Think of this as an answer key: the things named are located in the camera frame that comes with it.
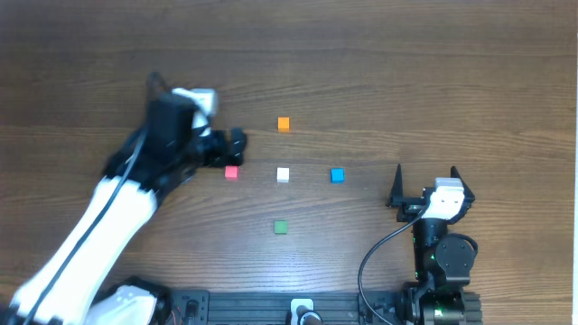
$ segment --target cube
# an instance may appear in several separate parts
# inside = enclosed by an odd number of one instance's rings
[[[279,129],[279,132],[289,132],[291,129],[289,127],[289,117],[279,117],[277,121],[277,128]]]
[[[289,182],[289,168],[277,168],[277,182]]]
[[[342,168],[333,168],[331,170],[331,182],[333,184],[343,183],[345,181],[345,172]]]
[[[287,221],[279,220],[274,223],[274,230],[276,235],[287,234]]]
[[[227,179],[227,181],[238,180],[238,166],[226,166],[225,178]]]

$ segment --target pink cube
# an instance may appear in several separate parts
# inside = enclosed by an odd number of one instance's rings
[[[227,166],[225,167],[225,178],[228,181],[238,180],[238,167],[237,166]]]

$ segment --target wood grain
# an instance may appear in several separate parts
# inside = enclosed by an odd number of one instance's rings
[[[215,126],[246,128],[247,163],[237,183],[204,170],[180,187],[107,284],[355,292],[399,226],[396,164],[414,195],[455,164],[477,196],[452,229],[480,244],[486,323],[567,324],[575,33],[570,0],[1,1],[0,302],[74,227],[159,70],[218,89]],[[376,253],[368,288],[411,280],[410,236]]]

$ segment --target white plastic part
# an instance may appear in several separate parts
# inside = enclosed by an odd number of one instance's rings
[[[460,212],[463,199],[460,179],[438,177],[435,179],[435,192],[430,196],[430,204],[422,218],[449,220]]]
[[[146,325],[151,322],[156,298],[133,285],[118,287],[115,294],[90,307],[84,325]]]
[[[192,118],[192,128],[200,128],[209,124],[209,121],[205,116],[215,116],[217,114],[217,109],[219,107],[219,96],[215,89],[210,88],[195,88],[195,89],[185,89],[185,88],[174,88],[172,90],[173,94],[187,97],[192,99],[195,104],[202,110],[201,112],[196,112]],[[210,128],[203,131],[200,136],[210,135]]]
[[[305,307],[308,311],[314,310],[313,300],[311,299],[292,299],[291,300],[291,325],[298,325],[299,315],[297,309]]]
[[[289,182],[289,168],[277,168],[277,182]]]
[[[105,206],[119,181],[120,177],[100,181],[84,216],[56,254],[39,273],[16,291],[10,305],[18,306],[18,315],[25,317],[29,313],[64,259]],[[65,325],[84,321],[98,287],[128,240],[156,211],[153,192],[139,190],[139,186],[134,181],[127,181],[122,186],[108,212],[40,305],[35,321],[47,323],[53,317],[63,320]]]

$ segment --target white cube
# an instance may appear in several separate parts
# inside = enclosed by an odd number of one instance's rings
[[[289,168],[277,168],[277,182],[289,182]]]

